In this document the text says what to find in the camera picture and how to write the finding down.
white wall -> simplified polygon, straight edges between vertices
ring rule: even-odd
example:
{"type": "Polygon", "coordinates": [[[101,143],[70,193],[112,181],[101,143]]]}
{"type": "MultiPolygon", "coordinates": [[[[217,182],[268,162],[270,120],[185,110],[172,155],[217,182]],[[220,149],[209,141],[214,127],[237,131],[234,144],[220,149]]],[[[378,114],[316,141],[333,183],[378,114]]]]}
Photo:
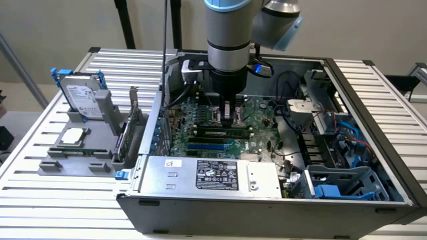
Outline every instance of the white wall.
{"type": "MultiPolygon", "coordinates": [[[[425,0],[298,2],[304,23],[284,54],[369,59],[387,74],[427,62],[425,0]]],[[[136,47],[160,50],[162,0],[128,0],[128,10],[136,47]]],[[[202,0],[182,0],[181,21],[182,47],[205,49],[202,0]]],[[[113,0],[0,0],[0,32],[37,83],[52,82],[50,67],[73,68],[90,46],[125,47],[113,0]]],[[[0,82],[20,82],[2,56],[0,72],[0,82]]]]}

robotic arm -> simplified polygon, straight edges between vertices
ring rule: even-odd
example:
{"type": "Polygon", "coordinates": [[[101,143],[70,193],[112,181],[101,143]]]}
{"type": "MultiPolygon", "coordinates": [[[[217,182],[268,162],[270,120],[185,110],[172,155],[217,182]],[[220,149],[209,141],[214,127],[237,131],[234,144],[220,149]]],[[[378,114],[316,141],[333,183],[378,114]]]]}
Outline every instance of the robotic arm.
{"type": "Polygon", "coordinates": [[[246,86],[250,42],[284,51],[301,24],[297,0],[204,0],[212,90],[220,121],[233,122],[236,94],[246,86]]]}

motherboard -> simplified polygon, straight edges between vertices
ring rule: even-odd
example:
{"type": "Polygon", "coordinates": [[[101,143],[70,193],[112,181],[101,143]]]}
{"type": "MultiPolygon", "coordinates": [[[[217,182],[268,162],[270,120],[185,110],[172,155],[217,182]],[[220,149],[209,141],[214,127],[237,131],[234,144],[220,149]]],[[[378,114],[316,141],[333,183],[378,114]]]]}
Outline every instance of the motherboard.
{"type": "Polygon", "coordinates": [[[278,156],[270,150],[278,145],[276,152],[280,153],[281,148],[274,122],[276,106],[264,97],[242,98],[234,109],[234,122],[229,128],[224,128],[220,124],[218,107],[210,101],[189,97],[169,110],[169,155],[274,162],[278,156]]]}

black ring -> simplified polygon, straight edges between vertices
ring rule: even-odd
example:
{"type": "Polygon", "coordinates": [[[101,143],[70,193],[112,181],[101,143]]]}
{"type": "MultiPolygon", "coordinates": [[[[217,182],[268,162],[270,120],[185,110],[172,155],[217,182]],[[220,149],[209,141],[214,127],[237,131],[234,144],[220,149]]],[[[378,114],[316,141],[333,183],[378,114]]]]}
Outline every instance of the black ring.
{"type": "Polygon", "coordinates": [[[206,44],[209,44],[212,48],[222,51],[234,51],[234,50],[244,49],[249,45],[249,43],[250,43],[250,40],[238,46],[217,46],[213,43],[210,43],[209,40],[206,40],[206,44]]]}
{"type": "Polygon", "coordinates": [[[296,19],[300,16],[300,12],[292,12],[292,13],[280,12],[280,11],[270,10],[266,7],[262,7],[261,11],[264,13],[266,13],[268,15],[270,15],[270,16],[274,16],[274,17],[278,17],[278,18],[284,18],[284,19],[296,19]]]}

blue ram slot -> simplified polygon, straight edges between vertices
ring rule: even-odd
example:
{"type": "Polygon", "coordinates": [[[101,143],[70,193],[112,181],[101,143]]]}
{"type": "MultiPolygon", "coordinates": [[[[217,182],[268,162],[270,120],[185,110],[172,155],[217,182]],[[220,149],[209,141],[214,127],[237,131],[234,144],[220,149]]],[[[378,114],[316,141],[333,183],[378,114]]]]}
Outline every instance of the blue ram slot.
{"type": "Polygon", "coordinates": [[[225,151],[225,148],[222,144],[186,144],[186,149],[225,151]]]}

